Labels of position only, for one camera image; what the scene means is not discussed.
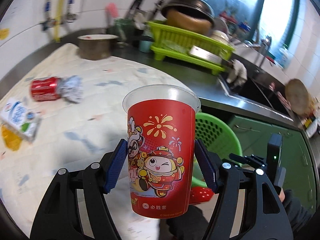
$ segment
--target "green container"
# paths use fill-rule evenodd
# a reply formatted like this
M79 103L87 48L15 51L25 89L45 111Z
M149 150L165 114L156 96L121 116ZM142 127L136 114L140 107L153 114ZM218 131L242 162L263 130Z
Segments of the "green container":
M148 24L155 40L151 50L154 51L156 60L163 60L166 56L180 59L209 68L213 75L225 71L225 68L220 65L189 56L189 51L193 46L197 46L225 60L229 60L234 51L231 46L198 33L168 26L162 21L148 22Z
M205 113L196 114L196 139L201 139L207 150L228 159L229 154L242 156L240 142L231 128L220 119ZM207 187L196 159L193 162L192 187Z

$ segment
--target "green cabinet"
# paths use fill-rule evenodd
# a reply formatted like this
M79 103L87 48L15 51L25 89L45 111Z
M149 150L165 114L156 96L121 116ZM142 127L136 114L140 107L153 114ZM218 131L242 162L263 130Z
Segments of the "green cabinet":
M229 127L237 135L244 155L266 157L272 133L283 136L281 165L286 168L284 189L292 189L303 206L316 210L316 182L311 158L300 132L234 116Z

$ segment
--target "cartoon fireworks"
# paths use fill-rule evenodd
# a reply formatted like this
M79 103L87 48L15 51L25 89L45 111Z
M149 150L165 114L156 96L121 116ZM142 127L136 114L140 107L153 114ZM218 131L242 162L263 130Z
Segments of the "cartoon fireworks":
M179 137L176 139L175 137L171 137L172 138L172 140L169 142L169 145L171 145L172 144L172 146L174 146L174 147L179 147L179 152L181 151L181 144L182 144L182 142L180 142L179 141Z
M157 137L160 132L161 132L161 137L163 139L165 139L167 137L167 134L165 132L165 129L170 129L170 130L174 130L175 132L177 131L176 128L173 128L172 125L169 125L169 124L163 124L165 122L168 122L168 121L172 121L173 120L173 117L171 115L165 115L161 121L159 120L159 117L155 116L155 119L156 119L156 122L153 122L151 120L149 120L148 122L144 123L143 126L146 127L146 126L149 126L149 125L152 125L152 128L150 130L148 130L147 132L147 135L150 135L152 134L152 132L155 132L153 134L154 137Z

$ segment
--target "metal pot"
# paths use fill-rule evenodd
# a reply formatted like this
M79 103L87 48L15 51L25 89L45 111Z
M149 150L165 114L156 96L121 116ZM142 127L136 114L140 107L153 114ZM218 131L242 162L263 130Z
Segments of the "metal pot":
M174 8L180 13L198 18L206 19L214 24L214 13L209 4L202 0L170 0L164 4L161 13L166 17L169 9Z
M80 57L100 60L112 55L119 37L109 34L91 34L78 37Z

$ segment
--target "kitchen sink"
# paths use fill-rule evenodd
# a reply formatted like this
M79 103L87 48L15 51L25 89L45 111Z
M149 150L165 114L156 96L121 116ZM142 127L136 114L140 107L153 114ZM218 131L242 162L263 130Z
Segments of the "kitchen sink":
M247 82L242 86L235 87L233 83L228 84L226 82L227 77L228 73L226 72L220 75L220 79L223 82L226 89L228 89L228 93L230 95L241 97L244 100L249 99L255 103L259 103L263 106L271 108L276 112L290 117L287 109L278 99L277 95L269 88L266 88L262 84L259 84L252 78L248 78Z

